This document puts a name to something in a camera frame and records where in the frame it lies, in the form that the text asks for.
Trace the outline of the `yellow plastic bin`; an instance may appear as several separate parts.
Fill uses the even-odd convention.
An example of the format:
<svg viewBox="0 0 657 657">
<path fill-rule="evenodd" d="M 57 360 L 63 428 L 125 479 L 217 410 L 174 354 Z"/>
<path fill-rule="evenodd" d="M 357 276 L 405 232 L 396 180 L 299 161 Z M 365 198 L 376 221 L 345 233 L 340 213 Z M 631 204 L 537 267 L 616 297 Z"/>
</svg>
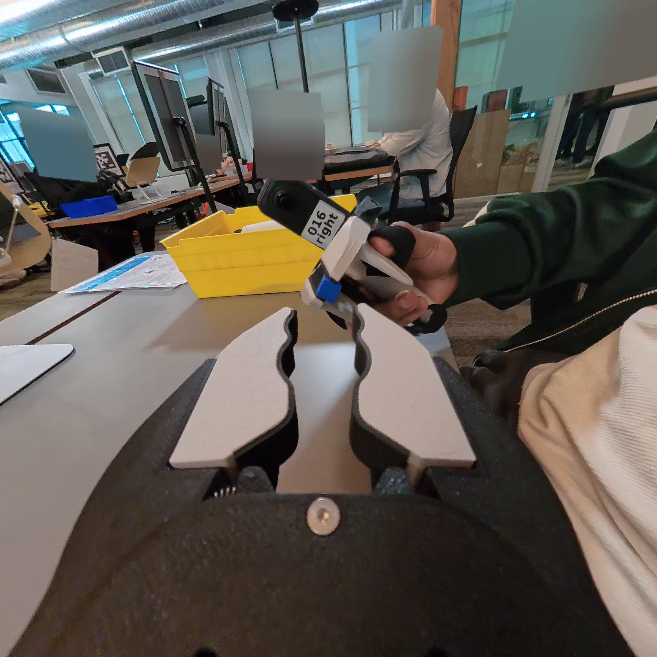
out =
<svg viewBox="0 0 657 657">
<path fill-rule="evenodd" d="M 160 243 L 197 298 L 299 292 L 321 249 L 285 228 L 244 231 L 268 220 L 257 206 L 218 211 Z"/>
</svg>

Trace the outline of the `black office chair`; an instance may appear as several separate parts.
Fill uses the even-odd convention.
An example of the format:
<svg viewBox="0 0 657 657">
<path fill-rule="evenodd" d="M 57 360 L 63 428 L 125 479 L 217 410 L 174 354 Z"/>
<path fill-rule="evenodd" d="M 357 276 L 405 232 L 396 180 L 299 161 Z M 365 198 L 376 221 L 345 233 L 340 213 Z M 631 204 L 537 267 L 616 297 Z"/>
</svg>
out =
<svg viewBox="0 0 657 657">
<path fill-rule="evenodd" d="M 387 225 L 396 222 L 405 222 L 415 227 L 425 227 L 430 231 L 434 231 L 440 223 L 452 220 L 454 216 L 454 173 L 477 112 L 478 107 L 475 106 L 464 111 L 455 111 L 451 115 L 450 136 L 453 157 L 449 167 L 447 187 L 444 194 L 438 197 L 430 197 L 428 177 L 435 172 L 433 169 L 400 171 L 398 162 L 395 160 L 392 182 L 381 183 L 363 189 L 357 193 L 357 201 L 363 201 L 367 197 L 371 198 L 381 207 L 378 220 Z"/>
</svg>

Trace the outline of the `wooden post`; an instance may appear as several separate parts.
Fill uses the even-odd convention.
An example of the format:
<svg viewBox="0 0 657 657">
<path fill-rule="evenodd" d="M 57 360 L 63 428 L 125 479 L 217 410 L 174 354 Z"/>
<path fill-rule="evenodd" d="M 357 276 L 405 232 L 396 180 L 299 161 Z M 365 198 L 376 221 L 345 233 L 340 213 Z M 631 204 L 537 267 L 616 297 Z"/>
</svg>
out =
<svg viewBox="0 0 657 657">
<path fill-rule="evenodd" d="M 456 63 L 461 29 L 462 1 L 432 1 L 431 25 L 442 30 L 437 90 L 450 111 L 453 110 Z"/>
</svg>

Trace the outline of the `brown cardboard sheet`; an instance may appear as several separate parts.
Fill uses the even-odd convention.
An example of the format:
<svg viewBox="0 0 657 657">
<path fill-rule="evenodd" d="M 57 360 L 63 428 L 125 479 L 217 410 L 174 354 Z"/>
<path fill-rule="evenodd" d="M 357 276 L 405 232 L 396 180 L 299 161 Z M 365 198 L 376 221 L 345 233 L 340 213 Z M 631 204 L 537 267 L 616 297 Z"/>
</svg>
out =
<svg viewBox="0 0 657 657">
<path fill-rule="evenodd" d="M 455 170 L 455 199 L 497 191 L 510 118 L 510 109 L 476 115 Z"/>
</svg>

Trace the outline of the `wooden top desk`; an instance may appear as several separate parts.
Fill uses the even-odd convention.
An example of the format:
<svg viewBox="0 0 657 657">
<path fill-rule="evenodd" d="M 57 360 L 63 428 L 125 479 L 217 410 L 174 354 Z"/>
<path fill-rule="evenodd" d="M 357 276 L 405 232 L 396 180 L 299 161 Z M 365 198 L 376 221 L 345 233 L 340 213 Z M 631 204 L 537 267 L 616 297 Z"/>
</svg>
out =
<svg viewBox="0 0 657 657">
<path fill-rule="evenodd" d="M 242 174 L 242 178 L 245 183 L 252 180 L 252 174 L 253 171 L 247 171 L 246 173 Z M 208 183 L 209 192 L 211 194 L 215 194 L 223 189 L 230 189 L 232 187 L 238 186 L 239 183 L 240 181 L 238 176 L 217 177 Z M 144 199 L 135 199 L 133 201 L 120 204 L 116 211 L 101 215 L 89 216 L 79 219 L 61 218 L 50 220 L 46 222 L 46 226 L 48 226 L 50 229 L 58 229 L 62 227 L 80 227 L 100 223 L 113 223 L 125 219 L 135 218 L 151 211 L 169 209 L 179 204 L 194 202 L 196 199 L 200 199 L 201 203 L 204 203 L 206 202 L 204 200 L 205 198 L 206 194 L 203 188 L 196 186 L 180 193 L 169 194 L 168 196 L 164 196 L 156 200 L 146 201 Z"/>
</svg>

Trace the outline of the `fiducial marker board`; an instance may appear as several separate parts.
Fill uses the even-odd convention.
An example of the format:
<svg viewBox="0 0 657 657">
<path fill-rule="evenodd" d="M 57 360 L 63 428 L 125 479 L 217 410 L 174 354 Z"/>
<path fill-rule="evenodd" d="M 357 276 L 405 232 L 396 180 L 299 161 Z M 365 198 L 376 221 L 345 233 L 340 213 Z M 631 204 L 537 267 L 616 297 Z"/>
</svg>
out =
<svg viewBox="0 0 657 657">
<path fill-rule="evenodd" d="M 110 143 L 94 144 L 93 148 L 96 167 L 100 173 L 111 173 L 119 178 L 125 177 L 126 172 Z"/>
</svg>

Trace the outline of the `grey board panel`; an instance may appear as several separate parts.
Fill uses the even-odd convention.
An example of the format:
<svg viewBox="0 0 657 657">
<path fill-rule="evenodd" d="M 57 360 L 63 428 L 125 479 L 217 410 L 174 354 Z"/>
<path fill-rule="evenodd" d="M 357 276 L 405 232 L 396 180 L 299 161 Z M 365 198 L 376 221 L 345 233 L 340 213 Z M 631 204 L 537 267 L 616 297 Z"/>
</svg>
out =
<svg viewBox="0 0 657 657">
<path fill-rule="evenodd" d="M 75 286 L 99 271 L 98 251 L 61 238 L 54 239 L 51 249 L 51 291 L 61 292 Z"/>
</svg>

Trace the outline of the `person's cream shirt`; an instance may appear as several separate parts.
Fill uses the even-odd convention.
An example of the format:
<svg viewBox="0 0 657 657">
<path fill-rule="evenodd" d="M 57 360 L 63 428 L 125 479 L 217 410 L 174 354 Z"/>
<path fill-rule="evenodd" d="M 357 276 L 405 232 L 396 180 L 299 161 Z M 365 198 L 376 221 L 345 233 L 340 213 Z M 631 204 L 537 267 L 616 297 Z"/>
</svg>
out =
<svg viewBox="0 0 657 657">
<path fill-rule="evenodd" d="M 525 378 L 518 433 L 636 656 L 656 655 L 656 306 Z"/>
</svg>

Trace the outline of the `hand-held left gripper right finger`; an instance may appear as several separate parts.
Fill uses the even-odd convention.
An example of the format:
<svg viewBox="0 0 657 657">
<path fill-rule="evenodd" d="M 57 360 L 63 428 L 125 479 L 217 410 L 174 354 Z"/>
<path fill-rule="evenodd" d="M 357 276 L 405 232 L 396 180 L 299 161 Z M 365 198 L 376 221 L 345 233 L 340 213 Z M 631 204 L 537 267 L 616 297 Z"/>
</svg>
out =
<svg viewBox="0 0 657 657">
<path fill-rule="evenodd" d="M 350 445 L 371 471 L 470 469 L 475 453 L 430 352 L 365 304 L 353 317 Z"/>
</svg>

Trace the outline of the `blue plastic bin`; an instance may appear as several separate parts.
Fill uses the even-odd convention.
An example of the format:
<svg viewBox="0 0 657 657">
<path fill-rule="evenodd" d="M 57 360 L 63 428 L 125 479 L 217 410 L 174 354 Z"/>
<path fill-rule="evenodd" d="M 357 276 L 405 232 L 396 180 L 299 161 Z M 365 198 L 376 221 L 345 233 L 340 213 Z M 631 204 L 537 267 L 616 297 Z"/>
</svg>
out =
<svg viewBox="0 0 657 657">
<path fill-rule="evenodd" d="M 106 195 L 83 201 L 60 203 L 60 208 L 70 219 L 85 219 L 118 211 L 118 204 L 112 195 Z"/>
</svg>

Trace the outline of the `large monitor on stand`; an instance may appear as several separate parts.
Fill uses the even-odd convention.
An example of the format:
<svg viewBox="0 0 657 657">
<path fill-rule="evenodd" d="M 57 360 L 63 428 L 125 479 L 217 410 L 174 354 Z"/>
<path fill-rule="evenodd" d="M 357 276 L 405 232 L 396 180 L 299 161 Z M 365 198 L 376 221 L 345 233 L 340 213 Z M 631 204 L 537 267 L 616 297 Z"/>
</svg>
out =
<svg viewBox="0 0 657 657">
<path fill-rule="evenodd" d="M 170 171 L 193 168 L 189 144 L 195 131 L 179 72 L 138 60 L 131 70 L 165 166 Z"/>
</svg>

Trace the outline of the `silver ceiling duct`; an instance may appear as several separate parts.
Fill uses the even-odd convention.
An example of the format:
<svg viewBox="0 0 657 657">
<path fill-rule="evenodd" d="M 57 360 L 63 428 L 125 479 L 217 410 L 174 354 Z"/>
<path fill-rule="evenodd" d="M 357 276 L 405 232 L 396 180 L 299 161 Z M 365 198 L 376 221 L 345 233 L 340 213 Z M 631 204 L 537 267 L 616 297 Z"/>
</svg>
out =
<svg viewBox="0 0 657 657">
<path fill-rule="evenodd" d="M 25 11 L 1 2 L 1 70 L 78 56 L 274 1 L 49 1 Z"/>
</svg>

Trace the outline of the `person's right hand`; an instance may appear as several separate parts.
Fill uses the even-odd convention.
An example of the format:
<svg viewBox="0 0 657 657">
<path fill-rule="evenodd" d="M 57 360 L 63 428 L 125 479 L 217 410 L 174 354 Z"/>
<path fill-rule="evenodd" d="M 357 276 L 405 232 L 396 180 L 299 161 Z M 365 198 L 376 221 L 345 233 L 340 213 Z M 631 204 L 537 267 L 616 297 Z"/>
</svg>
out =
<svg viewBox="0 0 657 657">
<path fill-rule="evenodd" d="M 396 223 L 396 226 L 407 228 L 415 237 L 415 249 L 405 268 L 414 287 L 437 304 L 444 303 L 459 283 L 454 243 L 445 235 L 424 231 L 404 222 Z M 428 300 L 422 296 L 403 291 L 374 308 L 394 323 L 406 326 L 424 315 L 428 307 Z"/>
</svg>

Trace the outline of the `grey desk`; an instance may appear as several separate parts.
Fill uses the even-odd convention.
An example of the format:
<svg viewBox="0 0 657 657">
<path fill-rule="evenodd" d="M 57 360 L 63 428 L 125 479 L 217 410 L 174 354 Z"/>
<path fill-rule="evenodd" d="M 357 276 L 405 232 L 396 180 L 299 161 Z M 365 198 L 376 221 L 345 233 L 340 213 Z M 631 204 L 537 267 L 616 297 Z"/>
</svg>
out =
<svg viewBox="0 0 657 657">
<path fill-rule="evenodd" d="M 198 299 L 173 290 L 57 294 L 1 322 L 1 344 L 74 353 L 1 406 L 1 655 L 41 602 L 75 522 L 127 440 L 188 376 L 283 307 L 298 312 L 291 376 L 300 438 L 288 493 L 365 493 L 348 439 L 354 344 L 297 293 Z"/>
</svg>

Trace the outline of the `bent plywood chair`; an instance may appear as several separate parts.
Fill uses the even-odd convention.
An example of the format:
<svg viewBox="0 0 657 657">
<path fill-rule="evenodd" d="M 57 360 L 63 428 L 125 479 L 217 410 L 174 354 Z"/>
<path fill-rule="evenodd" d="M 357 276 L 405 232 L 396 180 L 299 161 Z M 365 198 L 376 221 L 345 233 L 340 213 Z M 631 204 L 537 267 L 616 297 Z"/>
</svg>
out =
<svg viewBox="0 0 657 657">
<path fill-rule="evenodd" d="M 128 188 L 152 184 L 160 168 L 160 156 L 133 157 L 126 168 L 125 184 Z"/>
<path fill-rule="evenodd" d="M 1 182 L 1 291 L 18 286 L 51 250 L 45 223 Z"/>
</svg>

